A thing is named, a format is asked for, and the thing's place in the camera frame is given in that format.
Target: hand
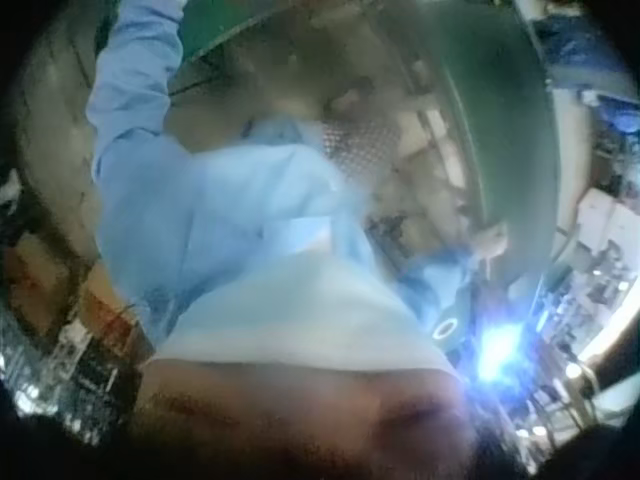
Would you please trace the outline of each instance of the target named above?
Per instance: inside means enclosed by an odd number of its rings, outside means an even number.
[[[482,230],[471,239],[470,247],[476,260],[491,260],[502,255],[509,246],[507,225],[502,222]]]

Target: blue fabric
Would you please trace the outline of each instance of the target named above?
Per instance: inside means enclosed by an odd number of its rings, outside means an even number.
[[[600,96],[598,111],[602,118],[621,133],[640,131],[640,107],[615,98]]]
[[[323,235],[334,255],[378,275],[361,227],[362,194],[324,157],[321,130],[280,117],[237,145],[199,154],[164,133],[167,81],[182,58],[181,18],[171,0],[123,0],[87,108],[103,201],[98,247],[156,346],[207,292]],[[430,291],[447,296],[462,277]]]
[[[584,16],[549,15],[535,22],[545,60],[552,65],[627,72],[615,49]]]

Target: bright blue light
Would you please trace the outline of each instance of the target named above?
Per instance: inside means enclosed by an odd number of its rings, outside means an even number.
[[[516,351],[522,325],[502,325],[482,336],[482,352],[478,365],[480,379],[490,382],[500,374],[502,367]]]
[[[549,320],[549,315],[549,310],[545,310],[544,312],[542,312],[542,315],[540,315],[540,320],[538,320],[538,325],[536,326],[536,332],[540,333],[542,331],[544,325],[547,323],[547,320]]]

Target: welder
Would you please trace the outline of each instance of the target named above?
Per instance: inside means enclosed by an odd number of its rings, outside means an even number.
[[[504,229],[389,284],[363,229],[363,190],[321,123],[280,116],[188,152],[163,125],[184,3],[122,0],[87,108],[99,250],[155,349],[133,435],[181,445],[198,465],[464,475],[475,436],[463,387],[424,323],[504,252]]]

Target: factory floor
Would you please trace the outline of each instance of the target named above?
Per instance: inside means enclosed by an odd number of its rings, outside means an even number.
[[[103,15],[95,3],[69,2],[43,33],[16,81],[10,112],[22,173],[86,264],[99,258],[93,131],[84,115]],[[384,50],[362,16],[325,21],[292,10],[183,66],[170,85],[166,128],[191,151],[220,147],[255,117],[319,119],[327,100],[362,77],[372,80],[377,97],[394,102],[403,97],[403,84]],[[398,156],[375,192],[372,217],[404,215],[408,220],[396,234],[406,249],[429,252],[459,239],[459,205],[415,112],[398,111],[394,118],[402,132]]]

